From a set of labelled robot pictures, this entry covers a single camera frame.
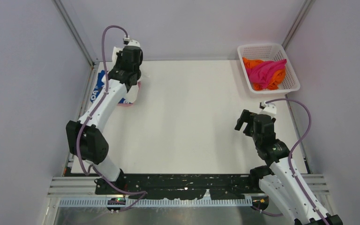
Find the white printed t-shirt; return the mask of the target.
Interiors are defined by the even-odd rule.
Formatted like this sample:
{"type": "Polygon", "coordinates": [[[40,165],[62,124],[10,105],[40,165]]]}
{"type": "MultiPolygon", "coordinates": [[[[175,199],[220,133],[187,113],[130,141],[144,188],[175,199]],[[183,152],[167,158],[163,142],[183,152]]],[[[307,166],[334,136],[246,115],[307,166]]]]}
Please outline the white printed t-shirt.
{"type": "Polygon", "coordinates": [[[123,48],[114,47],[112,53],[113,67],[106,68],[101,81],[105,88],[108,81],[124,84],[127,93],[119,101],[120,105],[132,105],[137,100],[141,85],[141,65],[143,51],[139,46],[131,45],[123,48]]]}

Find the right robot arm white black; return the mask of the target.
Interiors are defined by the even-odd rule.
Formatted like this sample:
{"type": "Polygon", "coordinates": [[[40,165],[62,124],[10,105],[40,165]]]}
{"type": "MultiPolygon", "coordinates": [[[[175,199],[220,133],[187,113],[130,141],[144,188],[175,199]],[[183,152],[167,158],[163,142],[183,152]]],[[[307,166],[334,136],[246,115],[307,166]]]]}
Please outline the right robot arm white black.
{"type": "Polygon", "coordinates": [[[254,192],[264,192],[292,225],[341,225],[339,215],[332,215],[315,197],[306,181],[293,166],[287,145],[277,139],[275,118],[243,110],[235,130],[253,139],[258,156],[266,163],[250,170],[249,187],[254,192]]]}

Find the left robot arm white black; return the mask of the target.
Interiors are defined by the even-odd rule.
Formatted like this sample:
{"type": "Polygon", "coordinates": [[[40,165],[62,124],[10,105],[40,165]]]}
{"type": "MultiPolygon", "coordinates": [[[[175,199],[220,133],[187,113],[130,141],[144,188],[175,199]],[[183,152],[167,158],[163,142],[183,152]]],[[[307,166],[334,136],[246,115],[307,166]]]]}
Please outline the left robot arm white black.
{"type": "Polygon", "coordinates": [[[96,170],[108,180],[107,188],[120,194],[125,188],[123,171],[108,156],[109,144],[102,132],[117,105],[131,105],[137,99],[143,51],[139,42],[130,41],[123,48],[115,47],[112,59],[115,64],[105,74],[97,99],[77,121],[67,123],[66,133],[69,151],[77,156],[82,171],[96,170]]]}

